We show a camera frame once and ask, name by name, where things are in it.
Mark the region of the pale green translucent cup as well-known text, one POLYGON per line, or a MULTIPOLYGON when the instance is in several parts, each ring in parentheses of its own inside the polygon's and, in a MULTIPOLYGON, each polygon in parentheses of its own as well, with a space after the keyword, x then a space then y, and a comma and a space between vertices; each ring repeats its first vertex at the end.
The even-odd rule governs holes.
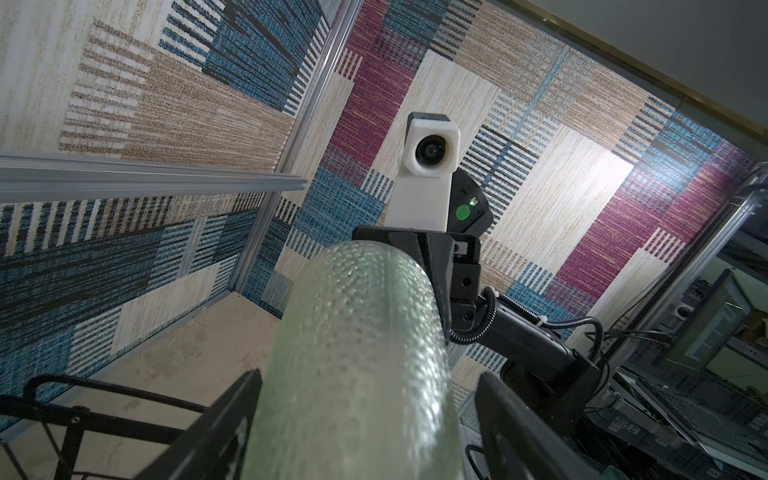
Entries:
POLYGON ((458 417, 432 285, 404 252, 315 255, 287 302, 246 479, 459 479, 458 417))

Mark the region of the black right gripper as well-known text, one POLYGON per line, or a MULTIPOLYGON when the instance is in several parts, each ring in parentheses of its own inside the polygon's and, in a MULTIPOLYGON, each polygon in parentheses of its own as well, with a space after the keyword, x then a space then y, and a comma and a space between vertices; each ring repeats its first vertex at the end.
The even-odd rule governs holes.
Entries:
POLYGON ((445 330, 473 330, 481 323, 480 241, 473 235, 359 226, 354 240, 396 247, 411 256, 428 276, 445 330))

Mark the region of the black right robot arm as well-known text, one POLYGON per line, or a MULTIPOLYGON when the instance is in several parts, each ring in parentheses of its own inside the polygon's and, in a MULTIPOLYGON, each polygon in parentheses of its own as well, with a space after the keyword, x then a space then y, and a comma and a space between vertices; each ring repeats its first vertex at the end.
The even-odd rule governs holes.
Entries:
POLYGON ((557 331, 582 320, 549 323, 493 288, 480 285, 479 237, 494 220, 480 186, 453 173, 446 232, 361 225, 355 240, 376 241, 410 255, 429 278, 447 340, 479 343, 505 358, 501 378, 550 428, 571 433, 601 378, 596 353, 566 347, 557 331))

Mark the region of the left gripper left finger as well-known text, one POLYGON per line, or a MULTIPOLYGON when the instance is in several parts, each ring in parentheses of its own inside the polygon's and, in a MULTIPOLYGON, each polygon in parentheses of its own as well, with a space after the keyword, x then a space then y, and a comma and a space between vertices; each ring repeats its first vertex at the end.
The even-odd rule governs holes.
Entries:
POLYGON ((243 373, 136 477, 239 479, 262 385, 260 370, 243 373))

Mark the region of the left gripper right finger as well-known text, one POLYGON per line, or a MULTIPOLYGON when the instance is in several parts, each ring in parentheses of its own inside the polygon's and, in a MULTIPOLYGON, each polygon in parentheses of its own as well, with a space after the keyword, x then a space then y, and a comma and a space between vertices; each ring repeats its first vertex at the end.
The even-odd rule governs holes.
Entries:
POLYGON ((598 479, 499 377, 480 375, 475 391, 482 449, 492 479, 598 479))

